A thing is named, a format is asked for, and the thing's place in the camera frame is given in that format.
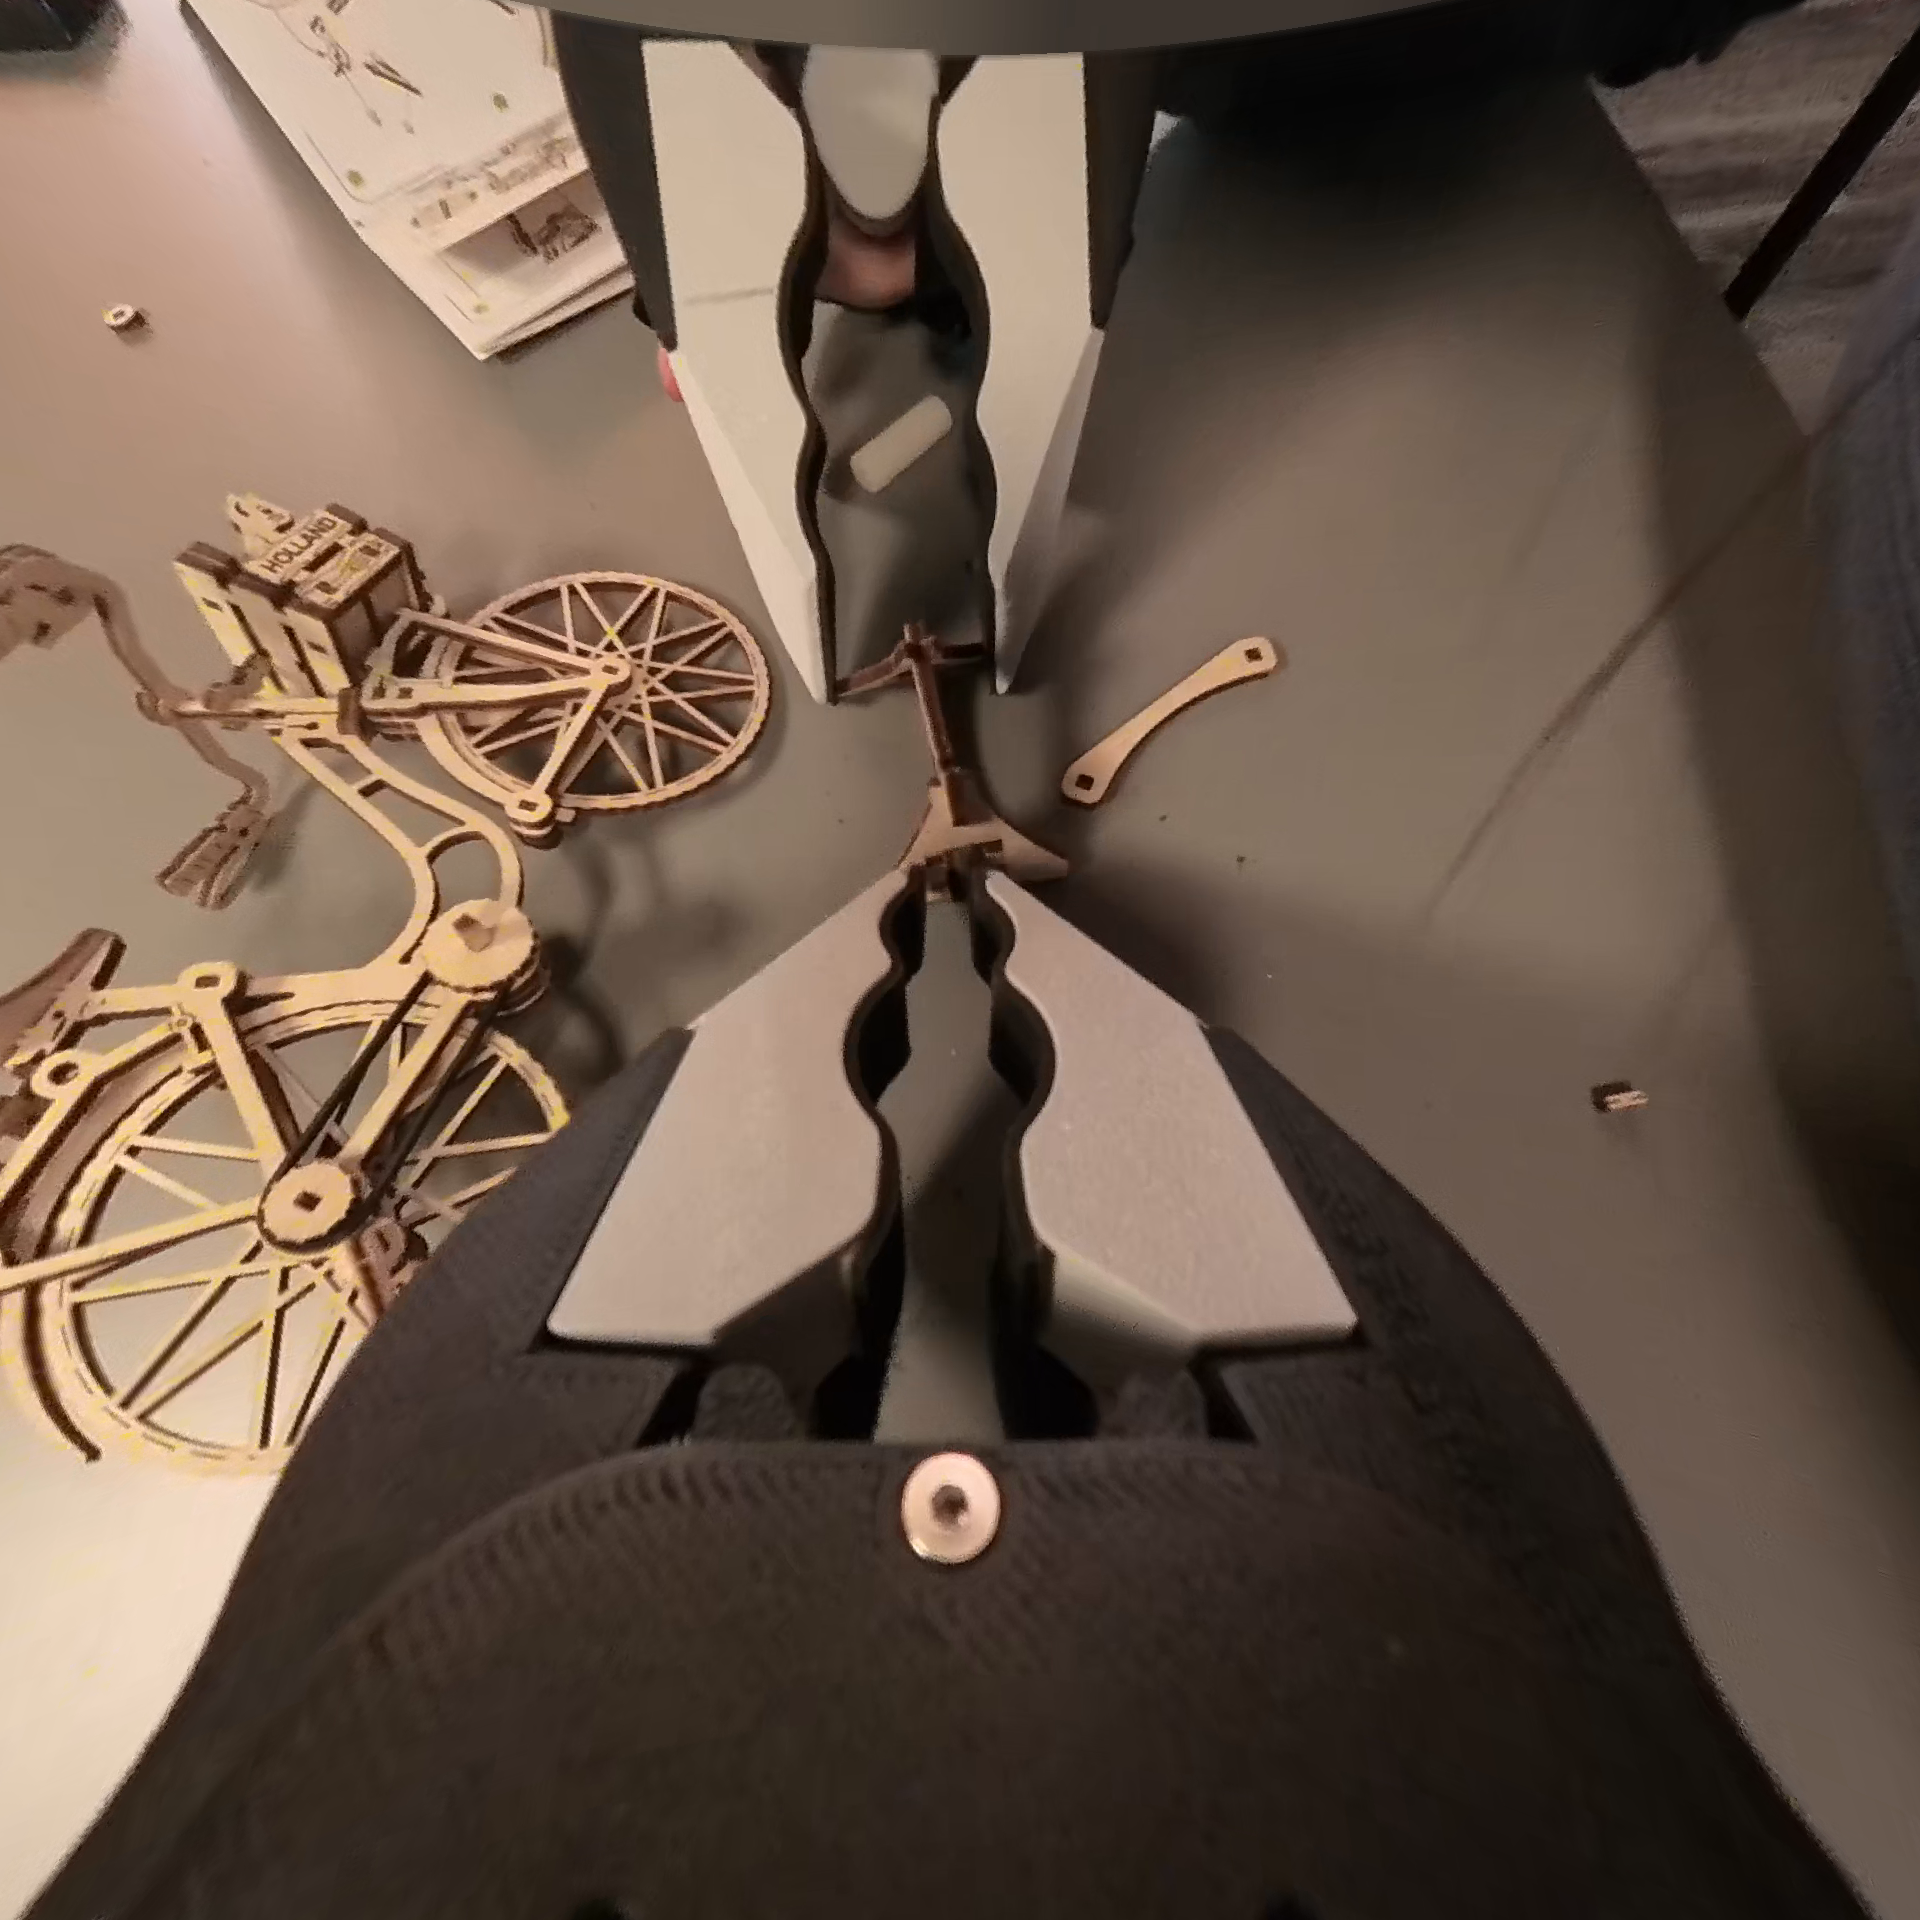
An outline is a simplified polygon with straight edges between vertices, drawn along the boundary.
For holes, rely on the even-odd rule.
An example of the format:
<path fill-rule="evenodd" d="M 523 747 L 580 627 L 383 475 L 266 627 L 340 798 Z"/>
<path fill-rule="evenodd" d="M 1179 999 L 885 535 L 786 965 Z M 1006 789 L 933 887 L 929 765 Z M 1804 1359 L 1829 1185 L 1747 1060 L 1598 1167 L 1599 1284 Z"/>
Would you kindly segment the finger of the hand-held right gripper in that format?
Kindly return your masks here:
<path fill-rule="evenodd" d="M 833 701 L 825 439 L 802 374 L 810 152 L 801 118 L 719 39 L 642 47 L 674 343 L 668 363 L 775 635 Z"/>
<path fill-rule="evenodd" d="M 1081 57 L 978 57 L 938 126 L 940 195 L 982 360 L 994 683 L 1018 681 L 1059 558 L 1105 332 L 1092 319 Z"/>

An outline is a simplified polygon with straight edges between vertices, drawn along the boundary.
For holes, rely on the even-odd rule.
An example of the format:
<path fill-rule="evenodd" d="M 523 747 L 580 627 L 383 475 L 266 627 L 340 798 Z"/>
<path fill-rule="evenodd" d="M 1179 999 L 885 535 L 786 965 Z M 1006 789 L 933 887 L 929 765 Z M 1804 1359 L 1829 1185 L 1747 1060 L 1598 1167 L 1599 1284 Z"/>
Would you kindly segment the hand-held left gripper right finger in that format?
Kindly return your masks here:
<path fill-rule="evenodd" d="M 1357 1312 L 1206 1023 L 1004 871 L 977 875 L 1001 1150 L 1004 1411 L 1105 1411 L 1139 1375 L 1347 1341 Z"/>

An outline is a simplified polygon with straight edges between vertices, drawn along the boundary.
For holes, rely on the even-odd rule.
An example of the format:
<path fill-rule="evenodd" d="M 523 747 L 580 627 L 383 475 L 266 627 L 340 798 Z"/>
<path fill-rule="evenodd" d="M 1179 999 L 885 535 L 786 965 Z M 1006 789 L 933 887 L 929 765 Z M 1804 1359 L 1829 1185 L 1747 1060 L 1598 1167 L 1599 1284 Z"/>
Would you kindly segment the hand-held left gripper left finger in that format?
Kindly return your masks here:
<path fill-rule="evenodd" d="M 700 1014 L 547 1319 L 551 1335 L 775 1373 L 801 1411 L 882 1375 L 917 881 L 886 871 Z"/>

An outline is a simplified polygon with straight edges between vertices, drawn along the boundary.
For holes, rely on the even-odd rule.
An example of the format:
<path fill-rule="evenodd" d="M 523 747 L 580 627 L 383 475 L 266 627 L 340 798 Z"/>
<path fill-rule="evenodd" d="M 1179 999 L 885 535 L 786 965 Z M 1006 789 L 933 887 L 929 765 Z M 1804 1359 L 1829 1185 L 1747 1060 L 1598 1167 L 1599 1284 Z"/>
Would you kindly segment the small wooden model assembly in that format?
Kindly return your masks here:
<path fill-rule="evenodd" d="M 961 899 L 974 872 L 994 869 L 1023 884 L 1046 884 L 1070 872 L 1070 861 L 1012 827 L 990 799 L 971 756 L 955 740 L 943 673 L 982 665 L 981 640 L 942 640 L 921 622 L 906 622 L 900 640 L 833 685 L 838 700 L 861 700 L 891 685 L 910 685 L 931 756 L 929 801 L 918 827 L 899 859 L 929 896 Z"/>

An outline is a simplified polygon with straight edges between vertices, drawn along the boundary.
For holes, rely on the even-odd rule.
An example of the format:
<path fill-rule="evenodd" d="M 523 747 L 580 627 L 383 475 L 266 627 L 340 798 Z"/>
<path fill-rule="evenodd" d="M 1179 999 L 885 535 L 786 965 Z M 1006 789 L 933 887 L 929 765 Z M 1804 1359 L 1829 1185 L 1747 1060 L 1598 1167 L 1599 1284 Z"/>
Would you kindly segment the curved wooden strip part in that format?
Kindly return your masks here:
<path fill-rule="evenodd" d="M 1271 638 L 1229 643 L 1075 756 L 1063 771 L 1060 798 L 1084 808 L 1102 804 L 1147 737 L 1218 693 L 1278 673 L 1284 663 L 1286 652 Z"/>

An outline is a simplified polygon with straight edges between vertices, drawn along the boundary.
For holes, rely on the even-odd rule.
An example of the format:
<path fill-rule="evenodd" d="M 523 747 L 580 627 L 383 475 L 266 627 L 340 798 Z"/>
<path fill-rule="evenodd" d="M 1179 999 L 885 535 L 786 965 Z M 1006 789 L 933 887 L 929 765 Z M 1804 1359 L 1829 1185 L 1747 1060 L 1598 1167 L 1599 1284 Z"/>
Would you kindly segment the wooden bicycle model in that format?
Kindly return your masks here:
<path fill-rule="evenodd" d="M 271 827 L 262 736 L 407 888 L 353 966 L 199 958 L 121 979 L 75 934 L 5 992 L 5 1384 L 65 1449 L 284 1468 L 429 1253 L 570 1117 L 509 1023 L 547 992 L 531 847 L 661 808 L 756 747 L 772 673 L 700 587 L 587 567 L 452 615 L 403 537 L 228 495 L 234 550 L 175 575 L 228 663 L 185 688 L 127 596 L 5 549 L 5 655 L 97 631 L 135 707 L 234 798 L 157 872 L 213 910 Z"/>

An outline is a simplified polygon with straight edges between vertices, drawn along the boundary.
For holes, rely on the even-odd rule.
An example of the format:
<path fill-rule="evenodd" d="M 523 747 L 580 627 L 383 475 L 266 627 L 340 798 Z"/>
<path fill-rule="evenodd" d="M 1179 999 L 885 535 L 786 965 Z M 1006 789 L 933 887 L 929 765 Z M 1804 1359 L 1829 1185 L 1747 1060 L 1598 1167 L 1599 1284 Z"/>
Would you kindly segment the person's right hand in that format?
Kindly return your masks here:
<path fill-rule="evenodd" d="M 921 273 L 921 201 L 873 220 L 833 198 L 815 300 L 860 313 L 890 313 L 913 301 Z"/>

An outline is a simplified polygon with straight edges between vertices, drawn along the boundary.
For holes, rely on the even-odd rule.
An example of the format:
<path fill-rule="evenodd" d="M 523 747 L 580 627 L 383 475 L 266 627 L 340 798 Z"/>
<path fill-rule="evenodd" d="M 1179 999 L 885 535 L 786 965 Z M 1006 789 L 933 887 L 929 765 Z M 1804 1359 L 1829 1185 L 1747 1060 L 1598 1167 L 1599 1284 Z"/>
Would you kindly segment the white instruction booklet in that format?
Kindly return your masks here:
<path fill-rule="evenodd" d="M 631 293 L 540 4 L 183 9 L 369 249 L 475 359 Z"/>

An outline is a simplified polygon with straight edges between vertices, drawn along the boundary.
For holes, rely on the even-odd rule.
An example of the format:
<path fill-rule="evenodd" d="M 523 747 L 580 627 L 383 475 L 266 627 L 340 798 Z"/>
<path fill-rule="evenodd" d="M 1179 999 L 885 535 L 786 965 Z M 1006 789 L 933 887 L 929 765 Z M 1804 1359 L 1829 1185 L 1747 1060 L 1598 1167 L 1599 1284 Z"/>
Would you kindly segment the pale wax stick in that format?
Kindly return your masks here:
<path fill-rule="evenodd" d="M 849 455 L 855 486 L 868 495 L 882 494 L 950 431 L 954 411 L 947 397 L 940 393 L 921 395 Z"/>

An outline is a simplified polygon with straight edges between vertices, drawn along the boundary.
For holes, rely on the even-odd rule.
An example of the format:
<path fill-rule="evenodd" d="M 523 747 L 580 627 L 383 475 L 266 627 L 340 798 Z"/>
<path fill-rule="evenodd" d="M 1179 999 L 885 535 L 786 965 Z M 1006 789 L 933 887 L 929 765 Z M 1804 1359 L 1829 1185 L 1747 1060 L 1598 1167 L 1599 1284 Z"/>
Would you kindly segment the black chair leg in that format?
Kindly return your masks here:
<path fill-rule="evenodd" d="M 1859 107 L 1843 123 L 1831 145 L 1795 187 L 1787 203 L 1762 233 L 1722 300 L 1732 319 L 1743 321 L 1774 284 L 1787 271 L 1812 230 L 1854 185 L 1886 137 L 1906 117 L 1918 96 L 1918 31 L 1910 31 L 1881 69 Z"/>

